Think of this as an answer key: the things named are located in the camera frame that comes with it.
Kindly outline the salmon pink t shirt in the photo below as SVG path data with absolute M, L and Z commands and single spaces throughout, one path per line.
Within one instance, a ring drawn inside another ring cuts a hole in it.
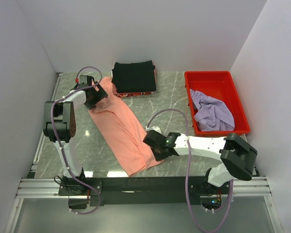
M 133 111 L 113 94 L 111 77 L 99 83 L 108 94 L 89 114 L 128 176 L 161 164 L 143 142 L 146 131 Z

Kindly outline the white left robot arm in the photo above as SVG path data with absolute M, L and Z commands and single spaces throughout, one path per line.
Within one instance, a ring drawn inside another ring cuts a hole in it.
M 86 183 L 83 167 L 77 158 L 74 142 L 77 130 L 75 110 L 82 105 L 92 110 L 98 102 L 108 97 L 99 83 L 92 76 L 80 75 L 67 95 L 44 104 L 43 133 L 54 144 L 60 156 L 64 169 L 60 186 L 63 188 L 78 186 L 94 190 Z

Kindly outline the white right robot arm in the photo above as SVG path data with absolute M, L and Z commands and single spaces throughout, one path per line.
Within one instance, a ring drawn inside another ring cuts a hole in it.
M 196 137 L 183 133 L 161 134 L 158 127 L 149 130 L 143 142 L 150 146 L 155 160 L 169 156 L 198 155 L 220 162 L 207 170 L 196 188 L 204 193 L 221 188 L 233 179 L 250 181 L 253 177 L 257 150 L 236 133 L 226 137 Z

